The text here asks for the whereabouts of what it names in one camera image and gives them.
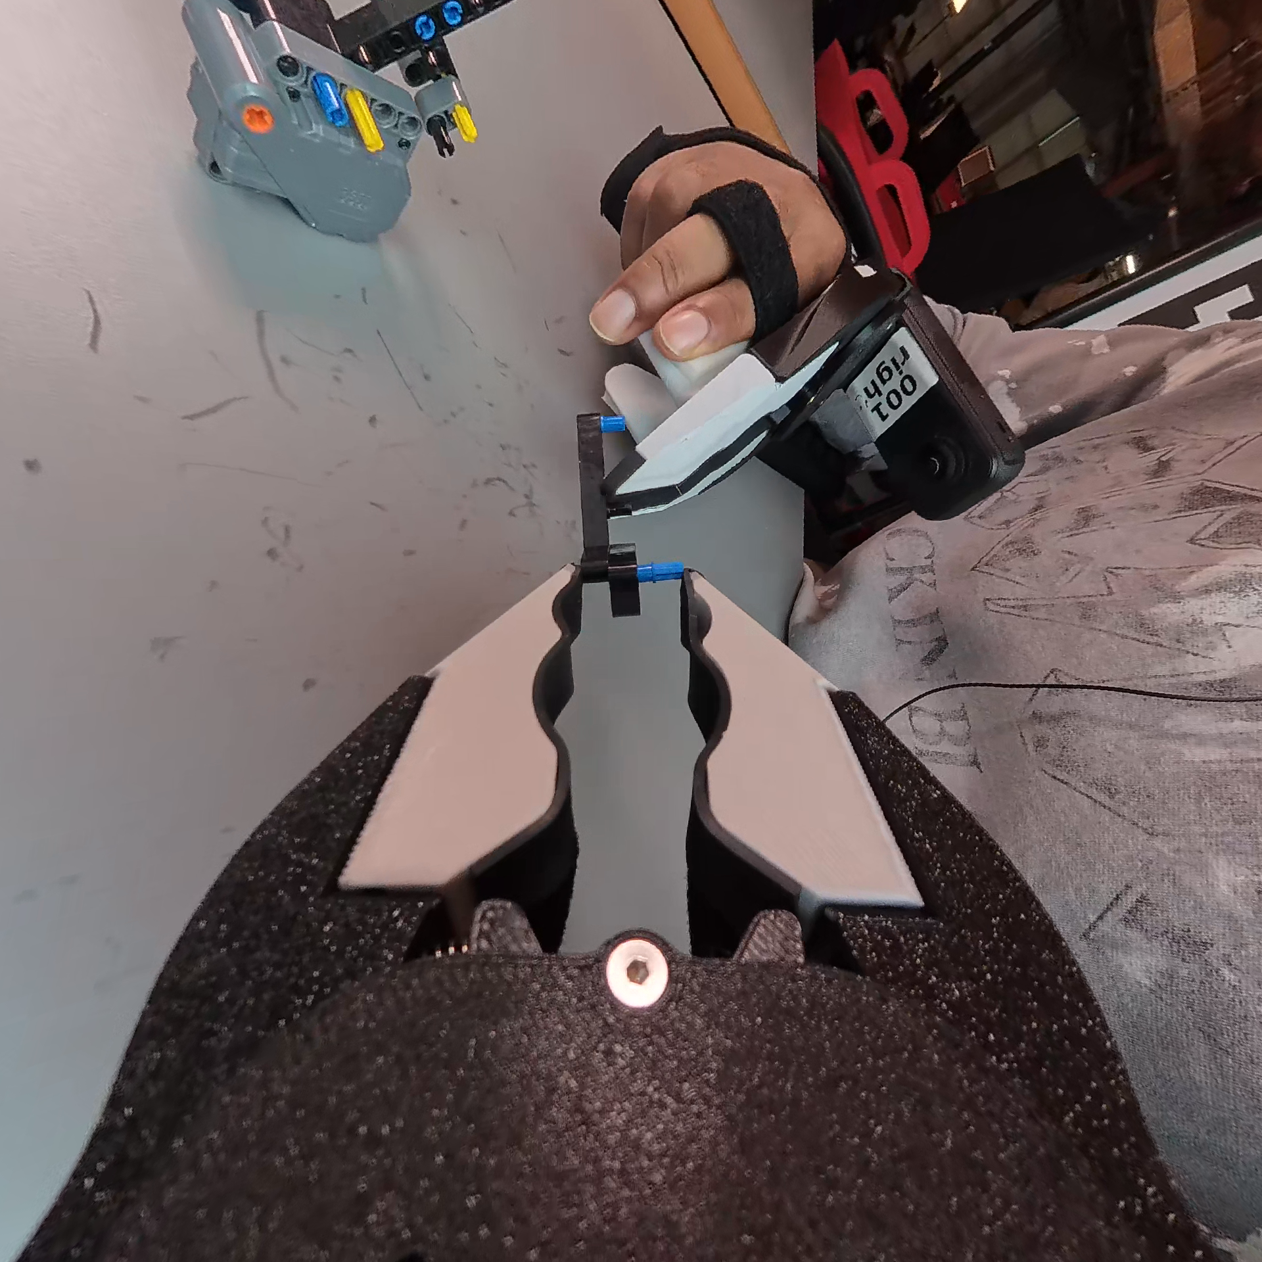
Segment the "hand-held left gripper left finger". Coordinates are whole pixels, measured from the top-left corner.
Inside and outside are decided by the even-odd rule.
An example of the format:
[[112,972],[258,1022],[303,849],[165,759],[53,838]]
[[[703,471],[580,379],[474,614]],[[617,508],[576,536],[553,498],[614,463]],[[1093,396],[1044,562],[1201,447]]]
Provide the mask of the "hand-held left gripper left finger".
[[563,921],[578,867],[572,757],[557,729],[576,681],[567,564],[423,675],[426,696],[339,873],[339,891],[428,891],[464,921],[511,900]]

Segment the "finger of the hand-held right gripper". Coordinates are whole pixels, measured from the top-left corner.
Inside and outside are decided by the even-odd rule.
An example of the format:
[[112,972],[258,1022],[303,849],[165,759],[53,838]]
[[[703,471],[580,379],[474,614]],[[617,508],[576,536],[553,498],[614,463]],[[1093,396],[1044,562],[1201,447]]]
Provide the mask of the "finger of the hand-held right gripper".
[[761,357],[736,357],[714,379],[681,403],[635,455],[646,466],[703,466],[731,447],[750,447],[750,431],[779,429],[795,394],[819,374],[812,357],[791,375],[777,375]]
[[766,440],[769,431],[747,431],[688,471],[644,471],[649,461],[640,450],[634,450],[601,482],[606,513],[610,518],[659,513],[683,500],[698,498],[750,463]]

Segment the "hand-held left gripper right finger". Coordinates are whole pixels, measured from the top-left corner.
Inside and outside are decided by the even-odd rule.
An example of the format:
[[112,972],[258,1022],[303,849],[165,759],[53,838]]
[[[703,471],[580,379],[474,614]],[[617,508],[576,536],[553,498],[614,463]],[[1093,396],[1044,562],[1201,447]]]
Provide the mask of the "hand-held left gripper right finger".
[[693,937],[741,937],[786,910],[924,914],[924,894],[860,769],[838,689],[703,572],[683,577],[688,703],[703,731],[688,823]]

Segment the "black bent toy beam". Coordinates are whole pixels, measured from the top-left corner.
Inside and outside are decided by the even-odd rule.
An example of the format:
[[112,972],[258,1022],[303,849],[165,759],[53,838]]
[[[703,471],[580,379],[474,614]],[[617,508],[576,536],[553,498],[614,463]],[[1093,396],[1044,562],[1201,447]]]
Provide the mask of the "black bent toy beam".
[[641,611],[640,588],[683,579],[684,562],[640,562],[635,544],[610,540],[608,522],[611,510],[603,492],[603,436],[624,434],[628,419],[589,411],[580,415],[576,423],[581,523],[580,576],[585,584],[608,585],[614,618],[635,618]]

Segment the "person's right forearm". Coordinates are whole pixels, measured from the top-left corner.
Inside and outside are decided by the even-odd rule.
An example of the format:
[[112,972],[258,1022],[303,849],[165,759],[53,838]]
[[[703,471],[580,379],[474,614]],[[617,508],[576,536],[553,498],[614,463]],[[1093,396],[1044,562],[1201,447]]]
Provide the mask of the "person's right forearm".
[[1260,431],[1260,322],[1011,329],[929,303],[1009,429],[1036,444],[1127,417],[1158,426]]

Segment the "grey desk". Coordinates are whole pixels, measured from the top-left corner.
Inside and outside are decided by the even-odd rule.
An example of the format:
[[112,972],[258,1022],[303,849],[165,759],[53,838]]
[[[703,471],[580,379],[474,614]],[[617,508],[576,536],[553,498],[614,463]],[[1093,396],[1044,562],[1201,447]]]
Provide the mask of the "grey desk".
[[599,192],[722,109],[659,1],[452,52],[481,140],[353,244],[198,168],[178,1],[2,1],[2,1259],[234,849],[576,555]]

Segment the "person's right hand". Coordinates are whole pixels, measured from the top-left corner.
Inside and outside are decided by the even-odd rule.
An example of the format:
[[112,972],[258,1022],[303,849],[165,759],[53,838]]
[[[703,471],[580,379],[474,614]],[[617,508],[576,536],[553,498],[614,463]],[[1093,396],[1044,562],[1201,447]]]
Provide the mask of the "person's right hand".
[[603,212],[622,272],[593,305],[593,332],[610,346],[651,332],[673,360],[762,339],[849,261],[816,176],[735,129],[658,129],[608,177]]

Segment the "grey printed sweatshirt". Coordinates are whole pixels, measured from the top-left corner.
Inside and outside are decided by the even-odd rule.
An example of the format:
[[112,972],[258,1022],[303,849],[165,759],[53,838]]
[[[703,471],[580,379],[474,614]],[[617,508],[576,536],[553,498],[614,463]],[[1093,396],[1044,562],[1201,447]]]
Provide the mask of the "grey printed sweatshirt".
[[1022,869],[1196,1217],[1260,1259],[1260,431],[1093,423],[860,544],[787,637]]

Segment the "red curved object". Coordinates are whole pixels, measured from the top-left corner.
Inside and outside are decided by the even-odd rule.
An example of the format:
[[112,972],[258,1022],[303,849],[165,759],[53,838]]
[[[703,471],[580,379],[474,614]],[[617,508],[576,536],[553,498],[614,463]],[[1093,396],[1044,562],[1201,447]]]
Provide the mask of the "red curved object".
[[[816,119],[840,141],[857,176],[860,206],[872,212],[884,261],[915,277],[929,249],[929,217],[915,169],[904,160],[909,118],[878,68],[850,68],[843,48],[833,41],[813,68]],[[860,119],[860,100],[872,97],[888,141],[870,137]]]

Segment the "white board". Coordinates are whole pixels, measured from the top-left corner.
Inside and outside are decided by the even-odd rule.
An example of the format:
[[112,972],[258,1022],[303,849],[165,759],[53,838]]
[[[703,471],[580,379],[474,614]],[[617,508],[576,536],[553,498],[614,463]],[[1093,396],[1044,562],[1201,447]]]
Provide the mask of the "white board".
[[1039,327],[1206,329],[1227,320],[1260,320],[1257,219],[1065,306]]

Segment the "wooden bar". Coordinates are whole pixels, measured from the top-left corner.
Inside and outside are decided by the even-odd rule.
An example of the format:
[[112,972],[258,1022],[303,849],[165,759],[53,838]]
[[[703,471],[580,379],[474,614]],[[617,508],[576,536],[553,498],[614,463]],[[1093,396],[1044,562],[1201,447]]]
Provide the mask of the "wooden bar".
[[728,122],[791,153],[714,1],[662,1]]

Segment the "grey toy motor assembly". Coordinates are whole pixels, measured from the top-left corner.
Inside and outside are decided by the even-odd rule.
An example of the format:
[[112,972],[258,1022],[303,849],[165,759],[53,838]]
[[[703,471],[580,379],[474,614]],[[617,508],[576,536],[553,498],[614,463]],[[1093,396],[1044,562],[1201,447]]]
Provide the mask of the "grey toy motor assembly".
[[217,182],[371,242],[401,217],[409,162],[473,143],[448,36],[500,1],[182,1],[196,150]]

